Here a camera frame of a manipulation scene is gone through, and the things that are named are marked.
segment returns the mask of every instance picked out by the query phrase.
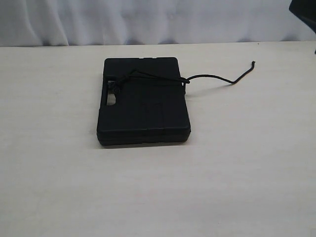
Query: tabletop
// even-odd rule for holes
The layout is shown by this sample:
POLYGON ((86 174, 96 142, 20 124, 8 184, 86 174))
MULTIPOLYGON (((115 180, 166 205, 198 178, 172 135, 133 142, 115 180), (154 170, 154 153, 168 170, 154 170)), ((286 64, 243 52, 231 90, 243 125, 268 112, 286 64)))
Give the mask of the tabletop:
POLYGON ((2 237, 316 236, 315 42, 0 48, 2 237), (103 148, 104 60, 177 57, 184 144, 103 148))

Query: black plastic case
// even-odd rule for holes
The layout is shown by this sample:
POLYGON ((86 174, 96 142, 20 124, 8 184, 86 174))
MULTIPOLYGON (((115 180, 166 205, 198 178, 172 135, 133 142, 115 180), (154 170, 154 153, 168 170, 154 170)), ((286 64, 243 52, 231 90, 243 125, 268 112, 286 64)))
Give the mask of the black plastic case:
POLYGON ((116 103, 107 105, 109 82, 135 69, 159 77, 180 77, 176 58, 106 59, 97 125, 101 145, 185 142, 191 125, 185 87, 179 81, 132 78, 120 86, 116 103))

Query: table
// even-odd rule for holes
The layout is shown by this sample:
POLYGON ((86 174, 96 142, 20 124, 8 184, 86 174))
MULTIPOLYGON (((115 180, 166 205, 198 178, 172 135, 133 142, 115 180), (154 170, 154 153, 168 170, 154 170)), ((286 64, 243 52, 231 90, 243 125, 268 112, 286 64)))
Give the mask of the table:
POLYGON ((315 42, 0 48, 2 237, 316 236, 315 42), (102 148, 104 59, 178 58, 189 140, 102 148))

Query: fabric backdrop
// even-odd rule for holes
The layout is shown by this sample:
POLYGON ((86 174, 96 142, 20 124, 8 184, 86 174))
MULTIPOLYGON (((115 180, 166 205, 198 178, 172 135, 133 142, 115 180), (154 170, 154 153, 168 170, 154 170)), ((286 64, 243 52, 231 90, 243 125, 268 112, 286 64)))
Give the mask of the fabric backdrop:
POLYGON ((315 40, 291 0, 1 0, 0 46, 315 40))

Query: white backdrop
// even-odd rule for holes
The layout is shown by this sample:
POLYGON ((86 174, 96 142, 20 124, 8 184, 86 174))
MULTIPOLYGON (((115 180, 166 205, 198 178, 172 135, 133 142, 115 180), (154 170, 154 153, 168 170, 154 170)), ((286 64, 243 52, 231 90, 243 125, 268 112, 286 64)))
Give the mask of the white backdrop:
POLYGON ((315 40, 291 0, 1 0, 0 46, 315 40))

